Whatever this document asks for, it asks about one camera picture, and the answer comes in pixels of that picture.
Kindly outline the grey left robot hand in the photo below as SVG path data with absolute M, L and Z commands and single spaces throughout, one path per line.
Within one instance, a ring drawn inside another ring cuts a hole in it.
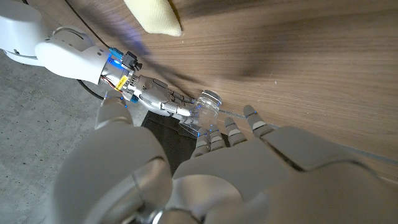
M 125 100 L 108 91 L 95 130 L 55 178 L 45 223 L 396 223 L 397 193 L 339 145 L 273 129 L 245 106 L 254 137 L 232 119 L 228 140 L 203 130 L 171 171 Z

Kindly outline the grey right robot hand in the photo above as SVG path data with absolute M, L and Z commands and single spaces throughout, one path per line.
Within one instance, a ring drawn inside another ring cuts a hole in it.
M 149 111 L 177 119 L 192 115 L 190 107 L 195 99 L 169 88 L 168 84 L 143 75 L 131 77 L 127 89 Z

